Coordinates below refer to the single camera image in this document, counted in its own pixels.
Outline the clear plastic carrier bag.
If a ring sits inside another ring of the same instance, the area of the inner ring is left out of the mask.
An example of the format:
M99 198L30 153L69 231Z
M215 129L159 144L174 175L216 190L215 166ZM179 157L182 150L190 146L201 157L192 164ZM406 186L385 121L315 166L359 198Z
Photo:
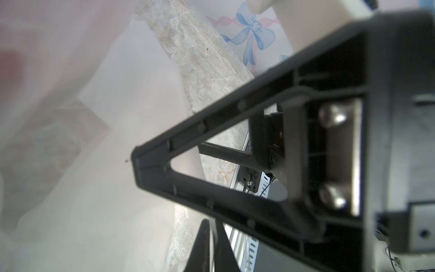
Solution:
M180 1L1 2L1 270L181 272L198 222L132 149L187 118Z

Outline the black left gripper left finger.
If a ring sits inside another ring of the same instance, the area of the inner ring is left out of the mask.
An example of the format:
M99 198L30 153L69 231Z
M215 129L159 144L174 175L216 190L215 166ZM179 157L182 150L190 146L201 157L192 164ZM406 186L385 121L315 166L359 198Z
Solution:
M186 272L240 272L223 223L219 220L201 221Z

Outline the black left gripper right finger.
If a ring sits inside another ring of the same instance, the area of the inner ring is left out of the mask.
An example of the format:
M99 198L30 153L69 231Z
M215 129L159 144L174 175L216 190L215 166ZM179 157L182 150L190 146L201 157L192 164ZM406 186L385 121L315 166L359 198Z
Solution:
M201 154L271 173L281 200L256 198L250 235L322 272L368 272L375 232L399 254L435 251L435 19L378 14L335 31L131 154L137 186L236 225L244 196L176 172Z

